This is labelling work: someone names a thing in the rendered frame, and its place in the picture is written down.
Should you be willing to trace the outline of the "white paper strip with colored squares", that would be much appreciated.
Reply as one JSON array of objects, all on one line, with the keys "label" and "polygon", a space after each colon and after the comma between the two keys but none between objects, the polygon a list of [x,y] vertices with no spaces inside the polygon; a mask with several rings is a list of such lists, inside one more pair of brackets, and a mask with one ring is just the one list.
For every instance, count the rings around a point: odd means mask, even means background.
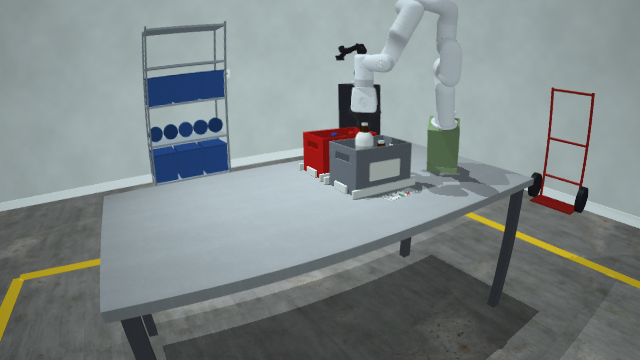
[{"label": "white paper strip with colored squares", "polygon": [[388,199],[388,200],[392,201],[392,200],[401,198],[403,196],[412,194],[414,192],[417,192],[417,190],[414,190],[414,189],[411,189],[411,188],[405,188],[403,190],[400,190],[400,191],[397,191],[397,192],[382,196],[382,198],[385,198],[385,199]]}]

